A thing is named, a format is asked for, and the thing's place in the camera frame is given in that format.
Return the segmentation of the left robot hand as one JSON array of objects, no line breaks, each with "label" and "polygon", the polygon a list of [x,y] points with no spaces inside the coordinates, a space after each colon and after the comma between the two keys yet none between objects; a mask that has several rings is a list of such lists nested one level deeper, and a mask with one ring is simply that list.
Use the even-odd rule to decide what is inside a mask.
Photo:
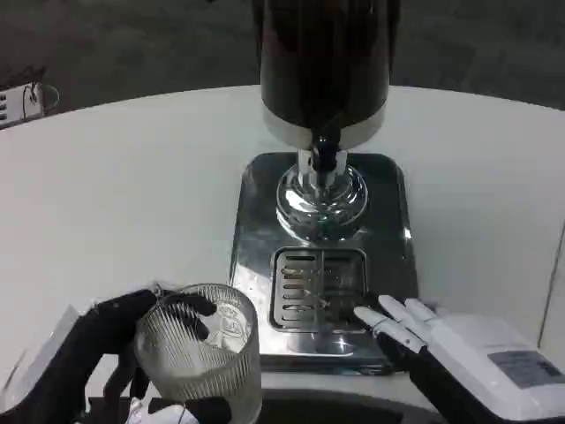
[{"label": "left robot hand", "polygon": [[[174,315],[199,340],[209,334],[201,316],[215,313],[215,304],[200,294],[149,289],[131,291],[91,307],[71,326],[31,390],[1,414],[3,423],[118,423],[124,420],[122,393],[131,400],[147,393],[149,379],[132,349],[139,320],[158,302],[171,304]],[[105,355],[118,365],[102,398],[87,406],[86,386]]]}]

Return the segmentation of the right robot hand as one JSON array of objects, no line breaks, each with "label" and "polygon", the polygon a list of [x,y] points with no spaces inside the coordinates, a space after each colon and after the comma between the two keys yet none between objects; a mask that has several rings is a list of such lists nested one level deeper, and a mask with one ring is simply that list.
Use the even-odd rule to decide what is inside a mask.
[{"label": "right robot hand", "polygon": [[418,299],[357,306],[387,358],[448,423],[562,423],[564,373],[498,317],[436,314]]}]

